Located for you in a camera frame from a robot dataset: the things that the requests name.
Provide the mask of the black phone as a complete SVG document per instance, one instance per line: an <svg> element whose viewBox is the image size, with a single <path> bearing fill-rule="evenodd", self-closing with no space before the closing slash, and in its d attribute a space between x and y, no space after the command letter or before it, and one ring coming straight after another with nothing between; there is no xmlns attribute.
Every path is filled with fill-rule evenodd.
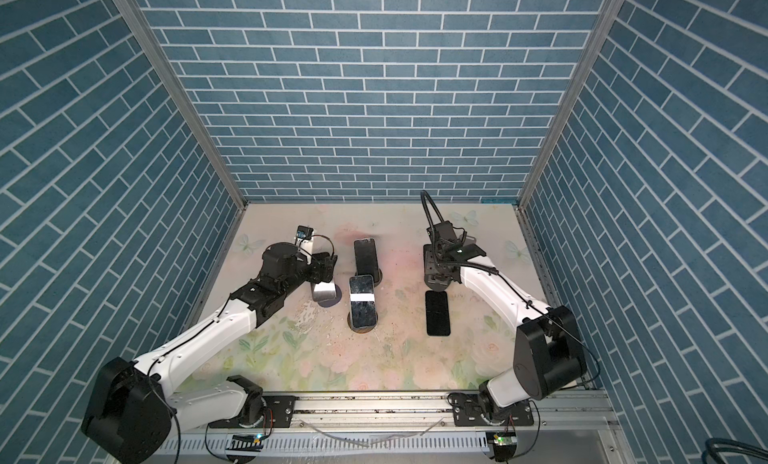
<svg viewBox="0 0 768 464"><path fill-rule="evenodd" d="M449 301L445 291L425 292L425 313L429 336L447 337L451 334Z"/></svg>

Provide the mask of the purple phone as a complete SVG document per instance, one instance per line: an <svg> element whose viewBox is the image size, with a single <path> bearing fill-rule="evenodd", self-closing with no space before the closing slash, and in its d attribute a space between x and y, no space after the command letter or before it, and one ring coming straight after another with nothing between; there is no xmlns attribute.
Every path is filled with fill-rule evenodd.
<svg viewBox="0 0 768 464"><path fill-rule="evenodd" d="M336 284L333 281L313 284L311 293L312 299L317 303L335 301L337 298Z"/></svg>

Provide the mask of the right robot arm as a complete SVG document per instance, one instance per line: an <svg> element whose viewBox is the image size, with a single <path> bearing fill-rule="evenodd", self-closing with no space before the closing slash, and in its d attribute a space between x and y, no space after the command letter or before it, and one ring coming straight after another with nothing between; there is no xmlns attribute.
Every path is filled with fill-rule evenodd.
<svg viewBox="0 0 768 464"><path fill-rule="evenodd" d="M572 311L550 307L505 276L486 253L470 244L439 252L423 246L424 281L433 291L461 284L486 302L515 332L511 367L481 383L483 417L499 424L515 405L539 401L587 372L586 345Z"/></svg>

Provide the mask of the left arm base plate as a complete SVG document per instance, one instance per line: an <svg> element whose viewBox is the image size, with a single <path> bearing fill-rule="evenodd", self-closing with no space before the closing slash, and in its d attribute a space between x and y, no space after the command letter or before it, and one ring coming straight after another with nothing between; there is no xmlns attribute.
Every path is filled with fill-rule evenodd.
<svg viewBox="0 0 768 464"><path fill-rule="evenodd" d="M287 429L291 426L297 400L295 395L267 394L262 397L252 423L246 424L236 416L213 421L209 426L213 429Z"/></svg>

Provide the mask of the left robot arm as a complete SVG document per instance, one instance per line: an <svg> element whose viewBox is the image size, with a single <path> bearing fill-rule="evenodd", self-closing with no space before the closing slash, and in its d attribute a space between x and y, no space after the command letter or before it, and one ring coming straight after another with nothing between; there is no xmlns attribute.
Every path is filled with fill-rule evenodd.
<svg viewBox="0 0 768 464"><path fill-rule="evenodd" d="M268 415L260 385L232 375L208 390L178 387L228 345L263 325L305 283L329 283L337 257L310 244L278 242L262 254L256 277L229 294L203 321L132 360L116 357L98 371L82 433L121 463L141 463L170 434L232 421L258 427Z"/></svg>

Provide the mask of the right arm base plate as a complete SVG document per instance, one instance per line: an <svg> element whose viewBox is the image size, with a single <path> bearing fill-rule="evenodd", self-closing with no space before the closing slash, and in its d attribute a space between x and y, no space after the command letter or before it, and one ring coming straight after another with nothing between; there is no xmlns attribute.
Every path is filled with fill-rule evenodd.
<svg viewBox="0 0 768 464"><path fill-rule="evenodd" d="M450 392L446 401L457 427L532 426L534 417L527 401L498 407L481 392Z"/></svg>

